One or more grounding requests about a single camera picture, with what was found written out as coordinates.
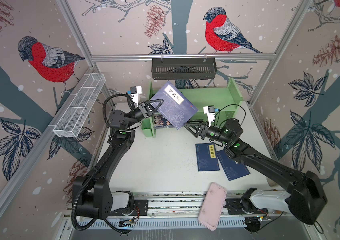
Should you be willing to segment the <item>colourful illustrated thick book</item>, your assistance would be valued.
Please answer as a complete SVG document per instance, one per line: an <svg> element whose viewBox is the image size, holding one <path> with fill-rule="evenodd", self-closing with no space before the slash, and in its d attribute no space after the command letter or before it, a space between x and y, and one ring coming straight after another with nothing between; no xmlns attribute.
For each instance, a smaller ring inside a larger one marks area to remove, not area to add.
<svg viewBox="0 0 340 240"><path fill-rule="evenodd" d="M161 113L156 112L153 115L153 126L155 129L172 128L173 125Z"/></svg>

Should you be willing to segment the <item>dark blue bottom book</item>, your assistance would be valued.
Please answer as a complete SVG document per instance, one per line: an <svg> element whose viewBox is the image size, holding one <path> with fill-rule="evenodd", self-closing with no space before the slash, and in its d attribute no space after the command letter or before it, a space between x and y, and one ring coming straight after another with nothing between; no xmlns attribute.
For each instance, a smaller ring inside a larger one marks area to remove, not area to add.
<svg viewBox="0 0 340 240"><path fill-rule="evenodd" d="M170 81L167 81L150 100L156 101L159 99L162 99L163 103L158 108L158 112L177 130L180 130L198 112L198 108Z"/></svg>

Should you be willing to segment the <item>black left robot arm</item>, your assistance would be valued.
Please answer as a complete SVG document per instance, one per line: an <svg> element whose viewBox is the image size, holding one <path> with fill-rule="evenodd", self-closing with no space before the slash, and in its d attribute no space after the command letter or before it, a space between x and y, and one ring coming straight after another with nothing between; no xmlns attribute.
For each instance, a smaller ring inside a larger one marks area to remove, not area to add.
<svg viewBox="0 0 340 240"><path fill-rule="evenodd" d="M73 182L73 203L71 220L77 231L88 229L96 220L106 221L116 211L126 214L134 212L134 196L129 191L112 193L110 180L122 159L135 140L134 124L151 117L163 104L163 99L145 101L134 105L130 95L125 94L130 112L113 110L106 113L109 97L103 103L103 116L110 130L109 147L101 159L85 176L76 177Z"/></svg>

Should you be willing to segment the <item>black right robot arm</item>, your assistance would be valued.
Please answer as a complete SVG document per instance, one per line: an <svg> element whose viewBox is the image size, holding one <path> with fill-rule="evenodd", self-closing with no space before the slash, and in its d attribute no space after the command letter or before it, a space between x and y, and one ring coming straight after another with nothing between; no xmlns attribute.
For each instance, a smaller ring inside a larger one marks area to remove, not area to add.
<svg viewBox="0 0 340 240"><path fill-rule="evenodd" d="M290 195L285 201L290 213L305 224L316 223L328 200L315 173L302 173L282 165L243 142L240 139L243 129L237 119L228 119L222 128L210 126L202 120L186 122L184 127L196 138L222 143L230 159L276 182Z"/></svg>

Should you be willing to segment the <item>green wooden shelf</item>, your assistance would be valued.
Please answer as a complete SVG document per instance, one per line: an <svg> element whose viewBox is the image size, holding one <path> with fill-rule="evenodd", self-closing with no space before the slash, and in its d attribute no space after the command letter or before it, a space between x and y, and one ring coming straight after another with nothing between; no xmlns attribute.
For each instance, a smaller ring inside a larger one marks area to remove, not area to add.
<svg viewBox="0 0 340 240"><path fill-rule="evenodd" d="M233 78L229 79L226 88L181 89L180 92L198 108L192 120L207 120L207 115L203 113L205 106L220 109L215 121L217 126L224 120L235 117L238 106L243 102L243 96Z"/></svg>

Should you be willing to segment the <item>black hanging basket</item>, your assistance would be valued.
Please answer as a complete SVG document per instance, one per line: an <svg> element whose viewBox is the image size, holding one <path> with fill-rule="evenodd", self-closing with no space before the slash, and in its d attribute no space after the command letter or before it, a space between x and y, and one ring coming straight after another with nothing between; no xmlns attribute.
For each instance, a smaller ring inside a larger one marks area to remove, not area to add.
<svg viewBox="0 0 340 240"><path fill-rule="evenodd" d="M169 58L152 60L154 80L208 80L217 72L215 58Z"/></svg>

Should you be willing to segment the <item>pink plastic tray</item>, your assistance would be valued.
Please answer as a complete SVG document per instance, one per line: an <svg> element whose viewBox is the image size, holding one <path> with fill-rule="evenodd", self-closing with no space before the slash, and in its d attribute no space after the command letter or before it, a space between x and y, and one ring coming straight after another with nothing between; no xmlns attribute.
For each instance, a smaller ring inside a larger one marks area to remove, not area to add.
<svg viewBox="0 0 340 240"><path fill-rule="evenodd" d="M226 195L227 190L217 183L211 183L206 192L199 211L198 222L210 231L217 229Z"/></svg>

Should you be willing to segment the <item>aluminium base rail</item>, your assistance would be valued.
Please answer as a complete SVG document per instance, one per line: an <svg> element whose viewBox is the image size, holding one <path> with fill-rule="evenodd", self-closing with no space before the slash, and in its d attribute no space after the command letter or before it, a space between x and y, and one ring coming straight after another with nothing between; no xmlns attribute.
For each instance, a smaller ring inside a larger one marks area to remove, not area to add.
<svg viewBox="0 0 340 240"><path fill-rule="evenodd" d="M202 228L198 216L205 196L204 192L136 193L131 211L115 210L106 220L96 220L90 230L108 230L111 226L124 232ZM217 224L219 228L261 228L279 216L291 216L280 207L246 211L243 196L243 191L227 193Z"/></svg>

